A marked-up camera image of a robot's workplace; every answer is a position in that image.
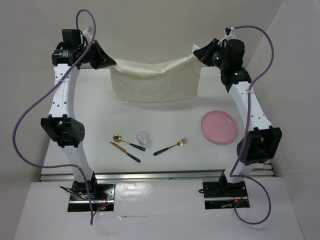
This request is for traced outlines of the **cream cloth placemat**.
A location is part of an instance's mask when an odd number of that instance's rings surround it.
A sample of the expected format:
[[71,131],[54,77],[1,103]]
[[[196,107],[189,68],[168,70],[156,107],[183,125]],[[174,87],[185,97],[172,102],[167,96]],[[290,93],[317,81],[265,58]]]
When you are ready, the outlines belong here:
[[111,84],[121,101],[160,103],[198,95],[202,63],[194,54],[155,64],[115,61],[110,67]]

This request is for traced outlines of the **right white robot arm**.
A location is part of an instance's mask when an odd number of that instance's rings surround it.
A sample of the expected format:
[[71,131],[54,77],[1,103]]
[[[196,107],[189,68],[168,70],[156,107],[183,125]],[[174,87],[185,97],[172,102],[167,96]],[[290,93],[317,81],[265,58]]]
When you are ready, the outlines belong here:
[[220,70],[220,80],[235,102],[245,127],[237,145],[237,159],[220,177],[218,190],[223,196],[230,196],[236,184],[244,181],[257,165],[273,159],[282,138],[281,129],[268,120],[254,92],[253,85],[263,74],[252,79],[243,66],[245,44],[237,39],[237,29],[225,28],[221,40],[215,38],[193,52],[204,65]]

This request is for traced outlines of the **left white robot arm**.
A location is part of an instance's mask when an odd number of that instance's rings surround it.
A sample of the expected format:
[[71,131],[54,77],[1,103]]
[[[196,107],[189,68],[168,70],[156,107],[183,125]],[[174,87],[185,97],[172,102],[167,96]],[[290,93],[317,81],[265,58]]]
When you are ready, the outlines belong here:
[[52,56],[55,84],[48,116],[40,121],[41,127],[65,153],[72,165],[73,189],[88,200],[97,197],[99,187],[94,171],[89,166],[83,140],[85,126],[76,120],[74,96],[76,81],[82,64],[90,64],[102,69],[116,64],[94,39],[94,29],[90,26],[84,31],[78,29],[62,30],[62,42],[58,44]]

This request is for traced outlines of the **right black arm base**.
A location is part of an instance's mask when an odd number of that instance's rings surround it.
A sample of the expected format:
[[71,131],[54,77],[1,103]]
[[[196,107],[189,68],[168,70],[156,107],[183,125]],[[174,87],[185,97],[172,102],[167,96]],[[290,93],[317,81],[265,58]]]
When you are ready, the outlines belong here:
[[225,189],[218,181],[203,182],[202,188],[198,192],[204,197],[206,210],[232,209],[236,205],[238,208],[250,207],[247,187],[244,181]]

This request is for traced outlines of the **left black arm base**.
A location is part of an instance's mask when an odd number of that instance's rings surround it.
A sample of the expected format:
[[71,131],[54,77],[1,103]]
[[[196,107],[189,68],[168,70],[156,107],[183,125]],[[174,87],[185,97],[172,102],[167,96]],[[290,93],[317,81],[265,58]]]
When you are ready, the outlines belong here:
[[[69,194],[67,211],[75,212],[89,212],[90,206],[87,192],[76,192],[74,188],[60,186],[62,190]],[[113,212],[115,200],[116,185],[114,183],[99,184],[96,188],[96,193],[90,192],[90,199],[92,203],[92,210],[96,212],[100,208],[100,212]]]

